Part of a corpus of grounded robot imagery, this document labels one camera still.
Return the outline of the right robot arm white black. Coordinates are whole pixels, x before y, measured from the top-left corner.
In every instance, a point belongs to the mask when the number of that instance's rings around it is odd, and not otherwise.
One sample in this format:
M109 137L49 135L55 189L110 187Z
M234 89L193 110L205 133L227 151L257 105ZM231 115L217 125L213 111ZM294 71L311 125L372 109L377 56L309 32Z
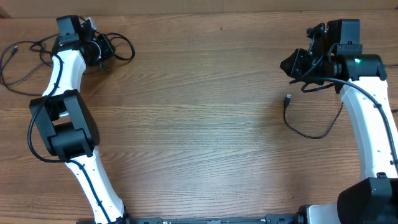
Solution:
M357 19L338 19L307 29L308 50L280 63L291 83L311 93L334 88L348 110L361 161L360 181L336 202L303 205L291 215L268 215L276 223L396 223L397 127L388 100L386 67L364 54Z

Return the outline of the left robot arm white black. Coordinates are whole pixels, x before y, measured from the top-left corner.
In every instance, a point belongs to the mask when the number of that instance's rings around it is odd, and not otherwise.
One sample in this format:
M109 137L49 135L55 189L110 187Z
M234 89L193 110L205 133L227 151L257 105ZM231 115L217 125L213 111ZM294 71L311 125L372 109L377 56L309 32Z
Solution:
M114 47L97 34L91 19L72 15L57 18L60 31L50 56L52 75L40 98L30 101L32 120L51 163L64 163L75 175L94 214L93 223L130 223L123 201L108 179L99 154L98 127L80 95L88 66L110 58Z

